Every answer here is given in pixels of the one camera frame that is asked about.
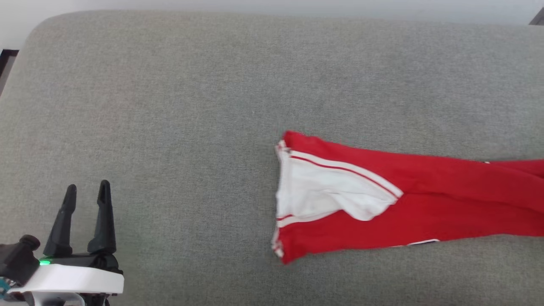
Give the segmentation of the black frame edge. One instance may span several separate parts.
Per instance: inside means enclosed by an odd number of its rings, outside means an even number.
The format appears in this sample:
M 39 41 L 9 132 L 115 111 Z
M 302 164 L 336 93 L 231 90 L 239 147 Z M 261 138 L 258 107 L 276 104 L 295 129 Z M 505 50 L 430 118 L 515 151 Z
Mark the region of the black frame edge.
M 4 91 L 9 73 L 18 54 L 19 50 L 4 49 L 0 52 L 0 95 Z

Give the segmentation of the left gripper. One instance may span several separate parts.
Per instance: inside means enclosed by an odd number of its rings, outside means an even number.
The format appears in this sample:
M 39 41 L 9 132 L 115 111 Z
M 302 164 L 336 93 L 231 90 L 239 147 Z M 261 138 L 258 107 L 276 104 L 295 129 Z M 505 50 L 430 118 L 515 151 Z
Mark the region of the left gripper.
M 71 184 L 49 233 L 43 250 L 45 256 L 39 260 L 39 267 L 25 285 L 11 288 L 9 294 L 54 292 L 118 295 L 124 292 L 123 272 L 115 256 L 107 255 L 116 252 L 110 182 L 102 180 L 100 184 L 94 236 L 87 246 L 87 252 L 91 254 L 70 256 L 73 254 L 70 246 L 71 220 L 76 202 L 77 187 Z M 93 255 L 99 252 L 107 254 Z

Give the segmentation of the red garment with white trim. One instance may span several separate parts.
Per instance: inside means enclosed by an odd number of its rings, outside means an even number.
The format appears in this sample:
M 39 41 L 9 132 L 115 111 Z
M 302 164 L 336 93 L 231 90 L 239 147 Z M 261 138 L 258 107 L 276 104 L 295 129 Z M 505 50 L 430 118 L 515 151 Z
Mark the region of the red garment with white trim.
M 344 249 L 544 237 L 544 159 L 391 153 L 293 130 L 275 151 L 280 175 L 272 250 L 284 264 Z

